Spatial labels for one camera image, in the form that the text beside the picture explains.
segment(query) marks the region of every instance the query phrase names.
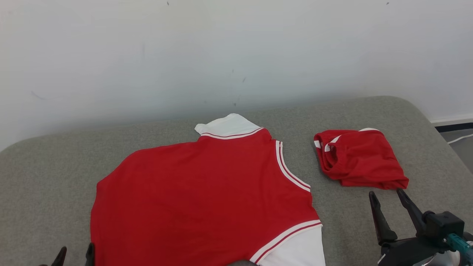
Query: white wall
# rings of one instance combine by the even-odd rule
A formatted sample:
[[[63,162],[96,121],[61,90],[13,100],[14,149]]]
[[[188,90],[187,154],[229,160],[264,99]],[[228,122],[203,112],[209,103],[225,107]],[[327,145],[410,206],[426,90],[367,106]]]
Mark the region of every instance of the white wall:
[[[473,118],[472,14],[471,0],[2,0],[0,150],[309,99]]]

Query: gray cushion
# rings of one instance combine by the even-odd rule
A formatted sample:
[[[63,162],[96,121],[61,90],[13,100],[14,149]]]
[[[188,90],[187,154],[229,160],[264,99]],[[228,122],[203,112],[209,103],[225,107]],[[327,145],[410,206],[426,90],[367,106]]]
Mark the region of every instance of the gray cushion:
[[[449,210],[473,231],[472,175],[409,102],[394,97],[360,98],[242,115],[284,142],[287,166],[312,186],[313,205],[324,224],[328,266],[374,265],[379,258],[370,190],[376,192],[400,238],[413,237],[415,230],[395,191],[341,187],[321,173],[313,136],[327,129],[381,130],[410,178],[407,193],[418,207]],[[84,265],[96,183],[133,151],[197,140],[194,126],[214,118],[50,135],[2,151],[0,265],[50,264],[62,246],[68,248],[66,266]]]

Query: floor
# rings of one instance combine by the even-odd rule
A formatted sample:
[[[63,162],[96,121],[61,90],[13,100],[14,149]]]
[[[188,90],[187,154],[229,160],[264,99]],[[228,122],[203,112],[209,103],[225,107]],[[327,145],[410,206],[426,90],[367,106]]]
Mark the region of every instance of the floor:
[[[464,129],[440,133],[446,141],[452,141],[459,137],[473,134],[473,129]],[[458,154],[463,163],[473,173],[473,136],[461,139],[450,144],[450,147]]]

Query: folded shirt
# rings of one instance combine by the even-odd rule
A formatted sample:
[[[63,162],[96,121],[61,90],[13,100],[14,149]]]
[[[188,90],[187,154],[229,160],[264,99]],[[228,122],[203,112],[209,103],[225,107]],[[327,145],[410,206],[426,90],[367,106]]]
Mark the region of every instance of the folded shirt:
[[[379,130],[326,130],[314,136],[322,171],[342,186],[407,188],[409,179]]]

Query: red stripe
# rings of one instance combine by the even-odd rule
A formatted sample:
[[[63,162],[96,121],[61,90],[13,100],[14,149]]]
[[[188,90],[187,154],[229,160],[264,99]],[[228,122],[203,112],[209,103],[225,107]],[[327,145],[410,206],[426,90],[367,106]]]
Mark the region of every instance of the red stripe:
[[[219,135],[215,135],[215,134],[212,134],[212,133],[208,133],[208,132],[205,132],[205,133],[202,133],[202,135],[204,134],[208,134],[208,135],[212,135],[212,136],[216,136],[216,137],[220,137],[220,138],[228,138],[228,137],[235,137],[235,136],[241,136],[241,135],[248,135],[248,134],[251,134],[251,133],[254,133],[260,129],[262,129],[263,127],[260,127],[260,128],[257,128],[253,131],[251,131],[250,133],[242,133],[242,134],[236,134],[236,135],[229,135],[229,136],[219,136]]]
[[[260,259],[266,254],[268,253],[268,251],[270,251],[271,249],[275,248],[277,245],[279,245],[281,242],[283,242],[286,238],[288,238],[289,236],[291,236],[292,234],[294,233],[297,233],[305,228],[309,228],[309,227],[312,227],[312,226],[316,226],[316,225],[319,225],[321,224],[321,222],[318,222],[318,223],[314,223],[314,224],[310,224],[308,226],[304,226],[302,228],[299,228],[297,230],[295,230],[294,232],[290,233],[289,235],[285,236],[283,239],[279,240],[278,243],[274,244],[272,247],[270,247],[269,249],[267,249],[265,252],[263,252],[263,254],[261,254],[261,256],[254,262],[255,264],[258,263],[258,261],[260,261]]]
[[[305,184],[302,184],[299,180],[297,180],[297,178],[295,178],[293,175],[291,175],[291,173],[286,169],[286,167],[284,167],[284,162],[282,160],[282,147],[281,147],[281,143],[279,144],[279,160],[281,161],[281,165],[282,165],[282,168],[286,171],[286,173],[292,177],[293,180],[295,180],[296,182],[298,182],[299,184],[301,184],[302,186],[305,186],[307,187],[308,189],[310,189],[309,186],[305,185]]]

